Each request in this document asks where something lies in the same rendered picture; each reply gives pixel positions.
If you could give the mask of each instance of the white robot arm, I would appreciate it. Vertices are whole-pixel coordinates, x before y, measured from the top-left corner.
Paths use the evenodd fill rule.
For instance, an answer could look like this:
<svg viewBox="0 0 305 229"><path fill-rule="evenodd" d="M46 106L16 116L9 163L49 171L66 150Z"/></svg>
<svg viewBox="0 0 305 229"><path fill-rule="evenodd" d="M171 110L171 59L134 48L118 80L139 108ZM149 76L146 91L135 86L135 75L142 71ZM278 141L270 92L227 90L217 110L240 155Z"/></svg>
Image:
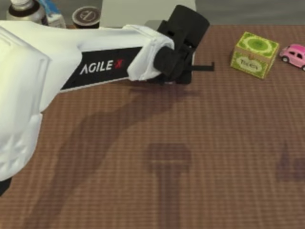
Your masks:
<svg viewBox="0 0 305 229"><path fill-rule="evenodd" d="M32 157L41 113L58 93L122 79L190 83L192 57L208 27L183 6L158 31L0 21L0 196Z"/></svg>

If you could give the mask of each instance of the green box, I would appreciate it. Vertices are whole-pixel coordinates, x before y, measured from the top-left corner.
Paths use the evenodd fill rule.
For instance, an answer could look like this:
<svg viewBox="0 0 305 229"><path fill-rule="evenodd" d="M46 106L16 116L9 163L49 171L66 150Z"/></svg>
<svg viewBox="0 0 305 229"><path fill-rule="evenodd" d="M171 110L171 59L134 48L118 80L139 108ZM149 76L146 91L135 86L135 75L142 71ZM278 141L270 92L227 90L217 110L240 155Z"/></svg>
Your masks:
<svg viewBox="0 0 305 229"><path fill-rule="evenodd" d="M278 50L279 43L244 32L234 48L231 67L264 79L275 61Z"/></svg>

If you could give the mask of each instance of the toy car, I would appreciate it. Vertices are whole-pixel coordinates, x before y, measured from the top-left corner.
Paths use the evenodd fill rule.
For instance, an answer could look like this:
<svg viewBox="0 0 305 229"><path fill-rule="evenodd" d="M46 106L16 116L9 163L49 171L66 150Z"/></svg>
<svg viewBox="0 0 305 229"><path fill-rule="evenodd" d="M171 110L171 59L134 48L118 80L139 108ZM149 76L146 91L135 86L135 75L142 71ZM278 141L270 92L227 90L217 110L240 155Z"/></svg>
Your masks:
<svg viewBox="0 0 305 229"><path fill-rule="evenodd" d="M305 71L305 46L300 44L291 44L280 52L282 61L290 63Z"/></svg>

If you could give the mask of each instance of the agilex logo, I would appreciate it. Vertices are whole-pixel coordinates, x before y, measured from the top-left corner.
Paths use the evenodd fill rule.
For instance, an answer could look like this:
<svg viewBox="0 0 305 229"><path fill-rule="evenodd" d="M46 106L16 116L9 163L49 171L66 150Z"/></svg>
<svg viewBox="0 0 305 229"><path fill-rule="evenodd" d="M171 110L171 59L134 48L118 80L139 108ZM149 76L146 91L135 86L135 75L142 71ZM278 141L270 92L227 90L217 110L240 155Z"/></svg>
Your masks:
<svg viewBox="0 0 305 229"><path fill-rule="evenodd" d="M80 65L62 90L128 78L127 69L141 47L83 52Z"/></svg>
<svg viewBox="0 0 305 229"><path fill-rule="evenodd" d="M114 69L120 69L123 67L124 59L118 59L116 61L109 60L109 61L100 61L94 62L90 64L85 64L80 72L80 75L90 74L90 73L98 73L104 71L111 71Z"/></svg>

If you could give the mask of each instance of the red x logo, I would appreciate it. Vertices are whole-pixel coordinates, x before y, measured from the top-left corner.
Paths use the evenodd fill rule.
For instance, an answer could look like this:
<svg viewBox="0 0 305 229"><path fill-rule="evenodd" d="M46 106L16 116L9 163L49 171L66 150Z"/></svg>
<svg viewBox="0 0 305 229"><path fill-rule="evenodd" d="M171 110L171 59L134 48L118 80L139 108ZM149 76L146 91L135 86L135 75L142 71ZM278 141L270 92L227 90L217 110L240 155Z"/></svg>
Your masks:
<svg viewBox="0 0 305 229"><path fill-rule="evenodd" d="M123 62L124 62L124 60L118 59L118 60L115 62L114 68L122 68Z"/></svg>

